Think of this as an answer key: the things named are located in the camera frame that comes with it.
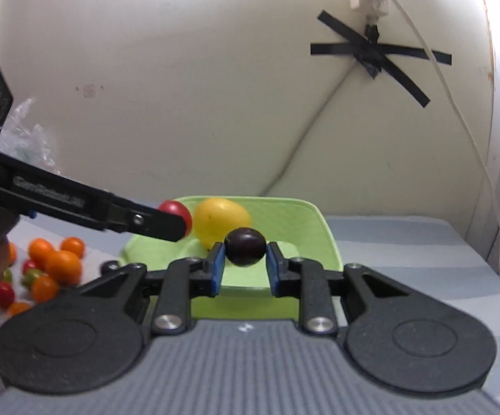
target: light green container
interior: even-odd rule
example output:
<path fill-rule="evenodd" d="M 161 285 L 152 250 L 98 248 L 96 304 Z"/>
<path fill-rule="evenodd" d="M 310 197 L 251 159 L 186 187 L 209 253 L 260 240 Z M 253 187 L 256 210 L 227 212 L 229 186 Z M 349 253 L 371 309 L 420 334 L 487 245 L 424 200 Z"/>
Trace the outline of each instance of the light green container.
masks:
<path fill-rule="evenodd" d="M 206 198 L 209 196 L 187 196 L 178 201 L 194 213 Z M 244 206 L 252 216 L 252 227 L 268 242 L 277 242 L 285 257 L 307 257 L 318 260 L 325 269 L 342 269 L 331 230 L 313 204 L 288 198 L 225 198 Z M 123 264 L 144 263 L 148 270 L 162 270 L 175 259 L 206 255 L 206 249 L 193 234 L 176 243 L 134 236 L 119 260 Z M 271 296 L 265 258 L 250 267 L 237 267 L 226 260 L 220 295 L 193 300 L 192 315 L 219 319 L 297 319 L 298 301 Z"/>

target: black tape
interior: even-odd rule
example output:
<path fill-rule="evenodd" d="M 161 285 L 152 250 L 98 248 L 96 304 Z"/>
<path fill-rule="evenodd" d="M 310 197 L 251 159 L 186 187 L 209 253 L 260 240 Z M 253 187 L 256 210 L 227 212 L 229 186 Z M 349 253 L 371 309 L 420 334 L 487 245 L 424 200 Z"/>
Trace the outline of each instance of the black tape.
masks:
<path fill-rule="evenodd" d="M 390 76 L 398 81 L 421 106 L 425 107 L 430 102 L 430 99 L 421 89 L 419 89 L 417 84 L 386 57 L 386 55 L 401 55 L 428 59 L 425 50 L 401 45 L 378 44 L 379 32 L 375 25 L 367 25 L 365 28 L 367 37 L 364 37 L 326 11 L 321 12 L 317 19 L 335 33 L 347 39 L 348 42 L 344 44 L 311 44 L 311 55 L 354 55 L 372 78 L 375 78 L 376 75 L 384 69 Z M 439 63 L 446 65 L 452 64 L 452 55 L 440 51 L 433 51 L 433 53 L 435 59 Z"/>

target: red ball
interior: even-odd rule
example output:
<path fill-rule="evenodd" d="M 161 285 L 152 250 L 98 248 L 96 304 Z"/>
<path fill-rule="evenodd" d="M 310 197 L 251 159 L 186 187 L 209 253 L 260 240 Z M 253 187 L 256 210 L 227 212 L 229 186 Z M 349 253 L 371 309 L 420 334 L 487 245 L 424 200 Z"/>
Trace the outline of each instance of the red ball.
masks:
<path fill-rule="evenodd" d="M 182 219 L 185 220 L 186 224 L 185 237 L 190 234 L 190 231 L 192 231 L 192 215 L 190 215 L 190 211 L 183 203 L 179 203 L 174 200 L 167 200 L 160 204 L 158 210 L 181 216 Z"/>
<path fill-rule="evenodd" d="M 0 283 L 0 309 L 8 309 L 16 299 L 16 294 L 14 289 L 7 282 L 2 281 Z"/>
<path fill-rule="evenodd" d="M 35 262 L 33 259 L 28 259 L 21 266 L 21 274 L 25 274 L 33 269 L 44 271 L 44 267 L 41 264 Z"/>

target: yellow lemon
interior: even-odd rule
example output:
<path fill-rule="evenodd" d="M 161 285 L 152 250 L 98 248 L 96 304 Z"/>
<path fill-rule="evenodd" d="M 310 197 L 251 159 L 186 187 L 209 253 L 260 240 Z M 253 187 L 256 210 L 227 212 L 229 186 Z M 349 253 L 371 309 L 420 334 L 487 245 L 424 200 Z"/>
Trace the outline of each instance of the yellow lemon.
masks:
<path fill-rule="evenodd" d="M 194 235 L 201 244 L 211 249 L 216 242 L 223 242 L 230 231 L 251 228 L 252 217 L 240 204 L 226 198 L 208 198 L 194 211 Z"/>

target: gray ribbed surface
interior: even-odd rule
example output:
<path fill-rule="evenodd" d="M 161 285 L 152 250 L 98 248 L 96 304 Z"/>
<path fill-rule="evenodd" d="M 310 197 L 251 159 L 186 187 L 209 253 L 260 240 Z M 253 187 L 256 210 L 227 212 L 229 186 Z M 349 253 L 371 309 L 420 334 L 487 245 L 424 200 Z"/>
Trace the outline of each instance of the gray ribbed surface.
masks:
<path fill-rule="evenodd" d="M 8 389 L 0 415 L 500 415 L 480 391 L 410 399 L 368 383 L 332 340 L 292 322 L 199 321 L 113 384 L 69 397 Z"/>

